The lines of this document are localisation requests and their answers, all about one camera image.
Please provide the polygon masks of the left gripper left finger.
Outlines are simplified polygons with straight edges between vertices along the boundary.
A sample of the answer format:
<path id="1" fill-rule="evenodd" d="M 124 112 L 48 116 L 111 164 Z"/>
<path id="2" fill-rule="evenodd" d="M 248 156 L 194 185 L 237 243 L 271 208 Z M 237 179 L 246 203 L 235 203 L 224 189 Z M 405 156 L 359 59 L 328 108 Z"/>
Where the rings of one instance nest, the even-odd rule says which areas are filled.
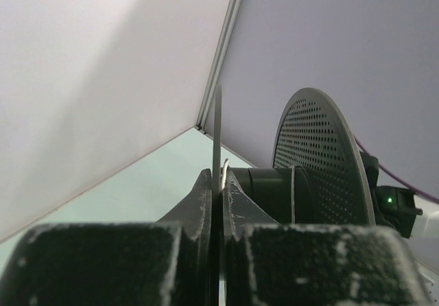
<path id="1" fill-rule="evenodd" d="M 2 305 L 208 305 L 212 177 L 156 222 L 40 224 L 1 277 Z"/>

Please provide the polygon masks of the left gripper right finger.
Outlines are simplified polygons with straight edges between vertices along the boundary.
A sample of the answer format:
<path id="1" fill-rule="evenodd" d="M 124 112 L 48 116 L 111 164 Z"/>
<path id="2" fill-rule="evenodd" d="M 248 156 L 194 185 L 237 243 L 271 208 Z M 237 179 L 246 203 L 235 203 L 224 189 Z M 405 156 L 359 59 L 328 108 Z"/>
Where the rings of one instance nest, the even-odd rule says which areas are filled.
<path id="1" fill-rule="evenodd" d="M 227 305 L 431 305 L 400 235 L 381 226 L 273 220 L 230 178 L 223 191 Z"/>

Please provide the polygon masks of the black cable spool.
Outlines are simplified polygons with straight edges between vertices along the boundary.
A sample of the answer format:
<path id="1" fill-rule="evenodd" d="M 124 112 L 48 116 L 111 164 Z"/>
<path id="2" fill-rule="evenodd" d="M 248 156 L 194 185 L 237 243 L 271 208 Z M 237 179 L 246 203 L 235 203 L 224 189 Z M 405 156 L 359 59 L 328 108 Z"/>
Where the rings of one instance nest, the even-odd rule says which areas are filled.
<path id="1" fill-rule="evenodd" d="M 278 224 L 372 226 L 366 219 L 364 168 L 339 108 L 318 89 L 297 91 L 279 122 L 272 166 L 233 171 L 213 153 L 211 292 L 224 280 L 223 191 L 235 179 Z"/>

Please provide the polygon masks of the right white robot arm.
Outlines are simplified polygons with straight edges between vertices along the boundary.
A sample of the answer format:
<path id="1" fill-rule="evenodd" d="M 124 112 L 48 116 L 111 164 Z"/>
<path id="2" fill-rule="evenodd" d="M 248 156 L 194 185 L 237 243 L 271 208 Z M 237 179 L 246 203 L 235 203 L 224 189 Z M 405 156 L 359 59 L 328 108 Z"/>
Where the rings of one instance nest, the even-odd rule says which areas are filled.
<path id="1" fill-rule="evenodd" d="M 386 226 L 406 239 L 438 238 L 438 217 L 421 209 L 415 191 L 389 185 L 379 186 L 379 161 L 360 153 L 364 168 L 366 219 L 372 226 Z"/>

